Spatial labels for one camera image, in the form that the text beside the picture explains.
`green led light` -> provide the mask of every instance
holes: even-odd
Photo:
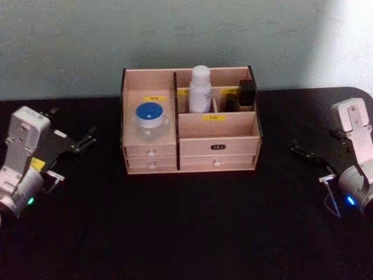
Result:
[[[30,200],[28,201],[27,205],[31,205],[32,203],[34,203],[34,198],[31,197]]]

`wooden organizer box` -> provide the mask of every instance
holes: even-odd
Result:
[[[254,110],[223,112],[226,94],[237,94],[251,67],[211,68],[211,113],[188,113],[192,69],[123,70],[122,147],[128,174],[255,170],[261,132]],[[144,102],[162,106],[170,129],[147,141],[136,123]]]

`white wall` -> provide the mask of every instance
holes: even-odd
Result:
[[[196,64],[373,93],[372,15],[371,0],[2,1],[0,99],[118,95],[123,67]]]

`black table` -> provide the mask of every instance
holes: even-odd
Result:
[[[260,92],[263,145],[254,173],[127,176],[119,98],[6,101],[0,135],[22,105],[59,107],[54,127],[97,144],[60,161],[66,181],[0,229],[1,279],[357,279],[373,273],[373,226],[289,152],[333,147],[330,106],[366,93],[349,87]],[[0,155],[6,146],[0,143]]]

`small drawer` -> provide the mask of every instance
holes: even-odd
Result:
[[[256,154],[258,136],[182,138],[180,156]]]
[[[128,174],[151,174],[151,173],[174,173],[177,172],[176,167],[157,167],[155,170],[151,171],[148,168],[135,167],[127,168]]]
[[[176,156],[175,145],[164,146],[127,146],[125,148],[128,157],[156,158],[159,156]]]
[[[180,158],[180,168],[185,171],[219,171],[252,169],[254,155],[229,156],[184,156]]]
[[[176,168],[176,157],[137,157],[127,159],[128,167],[130,169],[145,169],[148,172],[158,171],[162,167]]]

